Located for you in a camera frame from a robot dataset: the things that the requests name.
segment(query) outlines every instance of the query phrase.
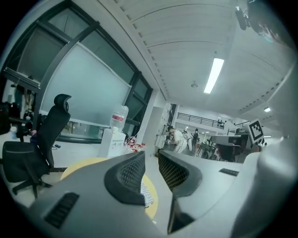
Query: office chair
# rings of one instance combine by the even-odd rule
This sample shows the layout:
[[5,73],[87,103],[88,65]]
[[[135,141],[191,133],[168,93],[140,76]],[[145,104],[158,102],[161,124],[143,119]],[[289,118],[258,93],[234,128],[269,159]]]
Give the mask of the office chair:
[[55,97],[55,105],[49,111],[37,131],[37,145],[32,143],[6,141],[3,145],[3,169],[9,182],[21,182],[13,188],[17,195],[18,190],[33,186],[35,198],[37,198],[37,185],[51,187],[41,180],[41,176],[49,174],[49,169],[54,167],[52,146],[68,123],[69,95],[59,94]]

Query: desk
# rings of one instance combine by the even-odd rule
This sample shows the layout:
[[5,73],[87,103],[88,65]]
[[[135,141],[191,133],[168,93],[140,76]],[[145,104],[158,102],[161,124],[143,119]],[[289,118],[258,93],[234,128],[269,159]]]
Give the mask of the desk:
[[[83,159],[78,162],[73,163],[70,167],[68,167],[64,173],[62,174],[60,180],[63,180],[72,172],[91,164],[100,163],[107,160],[107,158],[89,158]],[[156,189],[151,182],[151,180],[144,175],[141,183],[141,193],[145,197],[145,212],[152,219],[157,211],[158,207],[158,196]]]

